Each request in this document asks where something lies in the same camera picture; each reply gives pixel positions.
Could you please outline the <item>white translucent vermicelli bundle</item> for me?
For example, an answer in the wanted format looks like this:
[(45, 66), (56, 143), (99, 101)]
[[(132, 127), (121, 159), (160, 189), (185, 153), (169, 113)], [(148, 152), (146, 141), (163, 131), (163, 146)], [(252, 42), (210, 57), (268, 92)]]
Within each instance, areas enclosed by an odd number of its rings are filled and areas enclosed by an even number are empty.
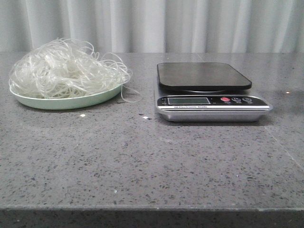
[(133, 72), (115, 53), (100, 55), (87, 41), (57, 38), (27, 53), (9, 73), (10, 89), (42, 99), (78, 98), (121, 89), (121, 98), (136, 103), (142, 95), (126, 86)]

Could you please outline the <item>black silver kitchen scale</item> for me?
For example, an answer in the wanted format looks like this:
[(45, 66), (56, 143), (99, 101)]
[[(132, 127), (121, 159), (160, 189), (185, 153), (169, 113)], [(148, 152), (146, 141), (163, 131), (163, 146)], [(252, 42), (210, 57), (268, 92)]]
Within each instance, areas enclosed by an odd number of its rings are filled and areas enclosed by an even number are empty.
[(170, 122), (254, 122), (272, 110), (252, 82), (219, 62), (160, 63), (155, 108)]

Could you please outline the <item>pale green round plate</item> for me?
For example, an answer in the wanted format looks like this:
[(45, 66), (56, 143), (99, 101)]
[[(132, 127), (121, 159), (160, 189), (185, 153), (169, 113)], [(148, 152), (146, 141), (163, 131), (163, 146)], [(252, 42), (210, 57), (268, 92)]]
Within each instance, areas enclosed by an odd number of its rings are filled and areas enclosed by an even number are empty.
[(40, 99), (26, 97), (17, 94), (17, 92), (11, 87), (9, 89), (11, 93), (15, 96), (15, 98), (23, 105), (43, 110), (70, 110), (89, 107), (108, 101), (121, 92), (122, 86), (119, 85), (113, 89), (94, 95), (56, 99)]

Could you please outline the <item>white pleated curtain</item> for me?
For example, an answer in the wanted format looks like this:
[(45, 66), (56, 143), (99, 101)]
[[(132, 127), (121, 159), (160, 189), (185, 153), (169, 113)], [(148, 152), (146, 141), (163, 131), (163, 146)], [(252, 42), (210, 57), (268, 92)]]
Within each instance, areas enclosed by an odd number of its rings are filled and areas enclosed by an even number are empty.
[(3, 0), (1, 51), (56, 38), (102, 52), (293, 53), (304, 50), (301, 0)]

